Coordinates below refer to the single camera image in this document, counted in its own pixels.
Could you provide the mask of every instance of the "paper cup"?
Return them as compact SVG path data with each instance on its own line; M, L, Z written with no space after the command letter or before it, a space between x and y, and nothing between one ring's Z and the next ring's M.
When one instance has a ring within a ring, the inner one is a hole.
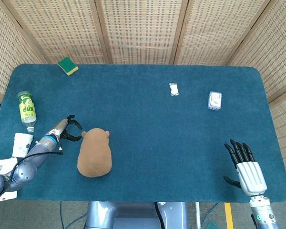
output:
M33 135L16 133L14 138L13 157L25 157L29 151Z

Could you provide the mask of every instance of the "stuffed toy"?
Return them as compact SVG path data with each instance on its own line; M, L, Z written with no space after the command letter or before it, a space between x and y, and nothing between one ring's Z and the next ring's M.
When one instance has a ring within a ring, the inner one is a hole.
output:
M94 128L82 132L82 137L78 171L85 177L100 177L109 173L112 167L109 132Z

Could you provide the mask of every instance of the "plastic bottle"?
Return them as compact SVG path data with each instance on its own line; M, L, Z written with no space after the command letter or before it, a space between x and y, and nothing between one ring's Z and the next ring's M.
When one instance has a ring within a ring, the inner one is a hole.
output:
M32 94L30 92L24 91L19 92L17 97L19 100L21 121L27 127L27 131L29 133L33 133L35 130L34 125L37 118Z

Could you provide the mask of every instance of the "bottle cap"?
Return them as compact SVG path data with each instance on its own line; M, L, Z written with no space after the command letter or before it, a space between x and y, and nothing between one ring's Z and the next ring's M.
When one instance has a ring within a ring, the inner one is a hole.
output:
M35 130L35 128L34 128L33 126L30 126L30 127L27 128L27 131L28 131L29 133L33 133L34 130Z

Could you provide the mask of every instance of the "robotic arm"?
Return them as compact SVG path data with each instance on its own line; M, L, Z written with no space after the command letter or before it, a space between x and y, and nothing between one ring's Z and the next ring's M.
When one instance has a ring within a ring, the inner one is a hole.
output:
M240 144L230 139L234 149L225 144L236 168L240 182L224 176L225 181L235 187L241 188L250 196L249 202L252 210L252 219L256 229L279 229L268 198L264 197L267 185L259 164L255 161L252 151L245 143Z
M77 121L72 120L74 117L74 115L70 115L62 119L41 138L27 156L18 163L17 167L5 175L0 175L0 193L17 191L30 183L36 177L38 169L47 159L49 153L56 148L56 145L59 146L59 152L62 154L61 138L70 141L81 139L81 136L74 137L66 132L66 127L69 124L75 124L79 129L82 129Z

